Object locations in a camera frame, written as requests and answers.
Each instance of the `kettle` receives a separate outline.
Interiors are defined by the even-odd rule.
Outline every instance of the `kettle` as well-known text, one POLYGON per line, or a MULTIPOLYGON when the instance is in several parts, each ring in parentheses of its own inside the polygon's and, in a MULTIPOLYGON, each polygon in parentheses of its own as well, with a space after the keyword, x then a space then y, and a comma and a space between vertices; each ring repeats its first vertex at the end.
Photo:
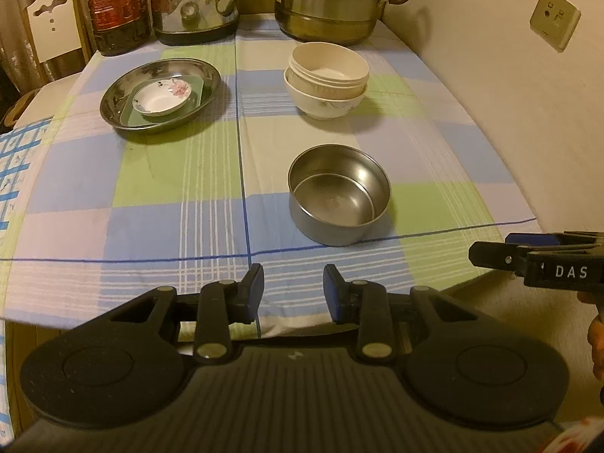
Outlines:
POLYGON ((239 23, 235 0, 151 0, 153 30, 168 46, 222 39, 239 23))

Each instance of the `white ceramic bowl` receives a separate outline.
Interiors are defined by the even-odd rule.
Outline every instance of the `white ceramic bowl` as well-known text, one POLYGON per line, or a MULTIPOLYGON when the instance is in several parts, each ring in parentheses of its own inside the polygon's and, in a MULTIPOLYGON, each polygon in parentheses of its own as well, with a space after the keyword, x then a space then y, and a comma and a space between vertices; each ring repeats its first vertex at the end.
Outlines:
POLYGON ((363 90, 367 86, 365 83, 362 85, 341 87, 325 85, 315 81, 313 78, 297 73, 292 68, 288 68, 286 70, 286 77, 289 83, 300 92, 329 100, 346 100, 356 98, 363 93, 363 90))
POLYGON ((296 46, 289 67, 319 84, 363 86, 369 80, 369 65, 353 50, 337 44, 311 42, 296 46))
POLYGON ((307 93, 300 92, 295 89, 288 81, 286 72, 283 72, 283 80, 285 80, 285 86, 288 89, 289 96, 300 110, 306 112, 306 114, 313 119, 328 120, 335 119, 336 117, 345 116, 348 112, 357 107, 365 96, 365 89, 362 93, 353 99, 347 100, 327 100, 318 97, 313 97, 307 93))
POLYGON ((179 78, 154 81, 138 90, 132 107, 145 116, 170 114, 181 108, 191 96, 191 85, 179 78))

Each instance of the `green tray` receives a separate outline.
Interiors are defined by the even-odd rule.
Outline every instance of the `green tray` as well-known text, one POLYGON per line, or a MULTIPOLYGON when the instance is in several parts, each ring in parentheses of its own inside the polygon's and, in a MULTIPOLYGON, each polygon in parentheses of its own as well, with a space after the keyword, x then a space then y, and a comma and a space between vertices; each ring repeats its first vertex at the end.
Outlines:
POLYGON ((178 78, 187 81, 191 85, 191 97, 188 101, 186 101, 186 104, 184 104, 180 109, 174 111, 172 114, 166 114, 165 116, 147 117, 142 115, 139 111, 132 107, 132 98, 137 94, 138 90, 149 85, 150 83, 153 83, 154 81, 165 80, 165 78, 158 78, 157 80, 145 80, 134 87, 128 96, 128 102, 126 102, 126 106, 120 115, 120 122, 122 125, 135 129, 137 127, 149 126, 152 124, 161 124, 163 122, 167 122, 168 120, 186 116, 196 107, 199 107, 203 95, 203 78, 194 76, 183 76, 178 78))

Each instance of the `metal tray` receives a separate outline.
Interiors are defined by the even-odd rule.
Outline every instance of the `metal tray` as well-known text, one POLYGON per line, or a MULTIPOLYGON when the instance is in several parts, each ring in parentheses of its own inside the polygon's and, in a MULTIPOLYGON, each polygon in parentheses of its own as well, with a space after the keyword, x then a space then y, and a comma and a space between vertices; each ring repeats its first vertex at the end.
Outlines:
POLYGON ((210 63, 188 58, 159 60, 139 66, 118 78, 107 89, 101 100, 102 118, 120 131, 140 133, 160 133, 191 121, 214 98, 220 86, 220 74, 210 63), (128 103, 128 97, 138 85, 148 80, 194 76, 203 78, 201 102, 182 116, 170 119, 158 118, 158 122, 143 126, 128 126, 122 122, 122 112, 128 103))

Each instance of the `stainless steel bowl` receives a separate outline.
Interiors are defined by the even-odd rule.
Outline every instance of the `stainless steel bowl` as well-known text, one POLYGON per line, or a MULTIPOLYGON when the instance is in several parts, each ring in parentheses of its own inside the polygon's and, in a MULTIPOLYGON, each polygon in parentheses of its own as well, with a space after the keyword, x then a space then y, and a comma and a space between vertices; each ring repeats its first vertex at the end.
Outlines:
POLYGON ((219 86, 220 74, 210 63, 185 58, 159 60, 139 66, 118 78, 103 95, 100 113, 104 120, 121 131, 160 133, 190 122, 214 98, 219 86), (164 121, 158 118, 157 123, 144 126, 132 127, 122 123, 122 112, 128 103, 128 96, 141 83, 148 80, 159 80, 160 78, 188 76, 203 78, 201 102, 188 114, 164 121))
POLYGON ((296 227, 323 245, 358 242, 386 212, 390 182, 373 158, 344 145, 307 149, 288 174, 296 227))

